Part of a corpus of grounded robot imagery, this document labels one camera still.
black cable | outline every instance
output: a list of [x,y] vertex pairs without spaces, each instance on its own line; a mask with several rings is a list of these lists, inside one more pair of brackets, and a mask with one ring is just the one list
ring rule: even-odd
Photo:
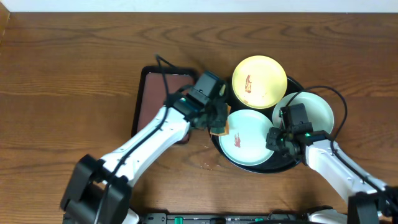
[[109,191],[109,188],[111,186],[111,182],[113,181],[113,179],[116,176],[116,173],[118,172],[120,167],[125,163],[127,158],[132,154],[132,152],[134,152],[134,150],[136,150],[142,143],[144,143],[150,137],[152,137],[152,135],[154,135],[162,127],[162,125],[164,124],[164,121],[166,120],[167,114],[169,113],[169,110],[168,110],[168,108],[170,107],[170,105],[168,104],[169,95],[170,95],[169,86],[167,85],[166,74],[164,72],[164,68],[162,67],[162,64],[161,64],[160,61],[163,61],[164,63],[166,63],[167,65],[169,65],[169,66],[171,66],[173,68],[176,68],[176,66],[172,65],[171,63],[169,63],[168,61],[166,61],[165,59],[163,59],[159,55],[155,55],[155,58],[156,58],[157,64],[160,67],[160,70],[162,72],[164,87],[165,87],[165,90],[166,90],[166,111],[165,111],[165,114],[163,115],[163,118],[160,121],[159,125],[156,126],[156,128],[153,131],[151,131],[147,136],[145,136],[143,139],[141,139],[141,141],[139,141],[134,147],[132,147],[124,156],[122,156],[122,158],[120,159],[120,161],[118,162],[118,164],[114,168],[113,172],[110,175],[109,181],[108,181],[108,183],[105,186],[103,197],[99,201],[98,210],[96,212],[95,219],[94,219],[94,224],[98,224],[98,219],[100,217],[100,212],[101,212],[101,210],[103,208],[104,201],[106,200],[106,197],[108,196],[108,191]]
[[186,85],[184,85],[183,87],[179,88],[179,89],[177,90],[177,92],[182,93],[183,91],[189,90],[189,89],[191,89],[191,88],[193,88],[193,85],[186,84]]
[[282,209],[275,209],[275,210],[272,210],[272,211],[268,214],[267,220],[271,220],[271,215],[273,215],[274,212],[283,212],[283,210],[282,210]]
[[348,108],[347,108],[346,100],[344,99],[343,95],[342,95],[339,91],[335,90],[334,88],[332,88],[332,87],[330,87],[330,86],[323,86],[323,85],[311,86],[311,87],[308,87],[308,88],[306,88],[306,89],[304,89],[304,90],[300,90],[299,92],[297,92],[297,93],[287,102],[286,106],[290,105],[290,103],[293,101],[293,99],[294,99],[297,95],[299,95],[300,93],[302,93],[302,92],[304,92],[304,91],[309,91],[309,90],[312,90],[312,89],[315,89],[315,88],[326,88],[326,89],[328,89],[328,90],[331,90],[331,91],[335,92],[335,93],[340,97],[341,101],[342,101],[343,104],[344,104],[344,110],[345,110],[344,118],[343,118],[343,120],[341,121],[341,124],[340,124],[340,126],[338,127],[338,129],[337,129],[335,135],[333,136],[333,139],[330,141],[330,148],[331,148],[332,156],[336,156],[336,157],[337,157],[346,167],[348,167],[353,173],[355,173],[355,174],[356,174],[359,178],[361,178],[365,183],[367,183],[367,184],[369,184],[371,187],[373,187],[382,197],[384,197],[384,199],[385,199],[386,201],[388,201],[389,205],[390,205],[390,206],[392,207],[392,209],[394,210],[394,213],[398,213],[398,206],[386,195],[386,193],[385,193],[384,191],[382,191],[382,190],[381,190],[378,186],[376,186],[374,183],[372,183],[372,182],[368,179],[368,177],[363,176],[363,175],[360,174],[356,169],[354,169],[354,167],[352,167],[351,165],[349,165],[349,164],[338,154],[338,151],[335,149],[335,146],[334,146],[333,143],[334,143],[334,141],[336,140],[337,135],[340,133],[340,131],[341,131],[341,129],[342,129],[342,127],[343,127],[343,125],[344,125],[346,119],[347,119],[347,115],[348,115]]
[[183,69],[183,68],[178,68],[177,66],[173,65],[172,63],[166,61],[166,59],[162,58],[162,57],[161,57],[160,55],[158,55],[158,54],[156,54],[155,57],[156,57],[156,60],[159,59],[159,60],[163,61],[164,63],[166,63],[168,66],[170,66],[170,67],[172,67],[172,68],[175,68],[175,69],[177,69],[177,70],[180,70],[182,73],[184,73],[184,74],[186,74],[186,75],[191,74],[191,75],[194,77],[194,79],[195,79],[196,74],[192,73],[191,71],[186,70],[186,69]]

